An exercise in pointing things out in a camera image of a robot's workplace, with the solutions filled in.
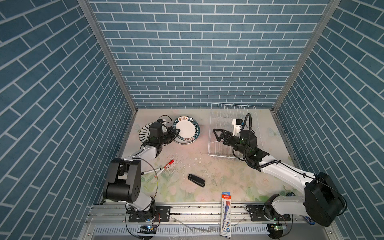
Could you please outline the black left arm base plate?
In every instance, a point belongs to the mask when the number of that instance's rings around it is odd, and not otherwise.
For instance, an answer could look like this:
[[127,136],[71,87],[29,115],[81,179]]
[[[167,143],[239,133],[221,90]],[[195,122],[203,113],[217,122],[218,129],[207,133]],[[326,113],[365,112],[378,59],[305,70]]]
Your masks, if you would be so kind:
[[129,211],[129,223],[158,223],[169,222],[170,219],[170,206],[156,206],[155,210],[150,212]]

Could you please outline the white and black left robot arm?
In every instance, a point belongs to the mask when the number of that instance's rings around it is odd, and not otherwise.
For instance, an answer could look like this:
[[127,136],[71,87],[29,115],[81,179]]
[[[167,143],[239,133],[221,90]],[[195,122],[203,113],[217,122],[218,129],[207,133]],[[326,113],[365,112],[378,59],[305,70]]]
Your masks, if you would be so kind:
[[156,218],[154,197],[141,191],[142,163],[149,164],[157,158],[163,146],[173,142],[180,133],[173,126],[166,127],[160,121],[149,126],[149,136],[141,148],[126,159],[113,159],[107,170],[103,187],[103,198],[113,202],[124,202],[127,214],[139,218],[139,222],[152,222]]

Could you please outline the blue and black handheld tool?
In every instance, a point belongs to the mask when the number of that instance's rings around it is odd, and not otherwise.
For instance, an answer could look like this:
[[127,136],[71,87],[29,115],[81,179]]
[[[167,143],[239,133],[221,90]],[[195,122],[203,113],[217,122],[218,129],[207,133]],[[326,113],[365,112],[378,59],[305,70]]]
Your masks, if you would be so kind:
[[303,219],[304,219],[309,225],[311,225],[311,226],[313,226],[313,225],[316,224],[316,222],[315,222],[312,218],[310,218],[310,217],[308,217],[308,216],[303,216]]

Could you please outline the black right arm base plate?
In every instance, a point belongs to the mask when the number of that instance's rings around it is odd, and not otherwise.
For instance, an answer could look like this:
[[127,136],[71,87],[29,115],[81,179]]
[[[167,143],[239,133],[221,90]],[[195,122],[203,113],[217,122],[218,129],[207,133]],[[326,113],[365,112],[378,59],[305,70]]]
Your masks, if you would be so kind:
[[246,211],[249,213],[252,222],[260,221],[290,221],[290,215],[278,215],[276,211],[264,205],[246,205]]

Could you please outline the blue striped white plate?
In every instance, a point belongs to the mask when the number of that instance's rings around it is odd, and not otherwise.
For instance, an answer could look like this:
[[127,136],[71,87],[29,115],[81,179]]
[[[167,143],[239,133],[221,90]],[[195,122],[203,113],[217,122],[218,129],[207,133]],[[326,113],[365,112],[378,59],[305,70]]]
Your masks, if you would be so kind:
[[148,139],[151,124],[152,123],[148,123],[139,130],[138,137],[141,143],[144,143]]

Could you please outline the black stapler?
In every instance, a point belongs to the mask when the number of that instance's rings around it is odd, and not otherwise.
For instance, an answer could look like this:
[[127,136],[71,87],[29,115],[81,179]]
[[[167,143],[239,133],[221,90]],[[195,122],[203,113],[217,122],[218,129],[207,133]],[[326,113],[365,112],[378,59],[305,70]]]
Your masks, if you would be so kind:
[[192,183],[204,188],[206,186],[206,182],[204,179],[196,176],[196,175],[193,175],[193,174],[189,174],[188,175],[188,180],[191,181]]

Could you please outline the red and white marker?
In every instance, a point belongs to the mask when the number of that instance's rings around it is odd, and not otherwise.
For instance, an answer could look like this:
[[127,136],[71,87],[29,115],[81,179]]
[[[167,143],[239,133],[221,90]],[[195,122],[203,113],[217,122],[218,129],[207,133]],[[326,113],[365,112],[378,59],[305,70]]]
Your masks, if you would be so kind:
[[155,175],[158,175],[158,174],[161,174],[164,170],[168,169],[174,162],[175,162],[175,160],[172,159],[172,160],[171,160],[168,164],[166,164],[164,167],[162,167],[162,168],[157,168],[157,169],[150,170],[150,171],[142,172],[141,175],[147,175],[147,174],[155,174]]

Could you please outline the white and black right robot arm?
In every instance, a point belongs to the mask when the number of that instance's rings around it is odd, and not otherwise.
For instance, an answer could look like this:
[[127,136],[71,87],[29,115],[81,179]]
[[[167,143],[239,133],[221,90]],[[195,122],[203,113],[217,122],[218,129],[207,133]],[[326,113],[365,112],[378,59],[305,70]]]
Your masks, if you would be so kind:
[[347,209],[347,201],[329,175],[323,172],[306,172],[274,158],[258,147],[257,137],[251,130],[242,130],[234,135],[227,130],[213,129],[213,133],[216,140],[230,146],[233,153],[241,153],[242,161],[250,168],[276,177],[301,193],[301,196],[275,194],[270,197],[263,208],[267,219],[275,220],[282,215],[300,215],[328,227]]

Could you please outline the aluminium front rail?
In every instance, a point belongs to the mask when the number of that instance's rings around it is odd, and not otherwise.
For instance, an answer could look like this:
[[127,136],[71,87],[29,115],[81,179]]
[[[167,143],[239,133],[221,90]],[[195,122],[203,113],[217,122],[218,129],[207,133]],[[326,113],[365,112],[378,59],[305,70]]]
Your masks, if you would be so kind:
[[[247,212],[247,205],[261,205],[263,202],[232,202],[232,223],[251,224],[252,219],[250,213]],[[142,222],[142,225],[155,226],[175,225],[175,224],[219,224],[221,220],[221,203],[162,203],[156,204],[157,207],[163,209],[169,206],[170,210],[166,213],[169,221],[159,221],[157,218],[151,219],[149,222]],[[130,215],[126,212],[126,204],[124,203],[104,203],[102,205],[93,205],[91,211],[86,218],[85,227],[98,225],[116,225],[123,226],[133,225],[129,221]]]

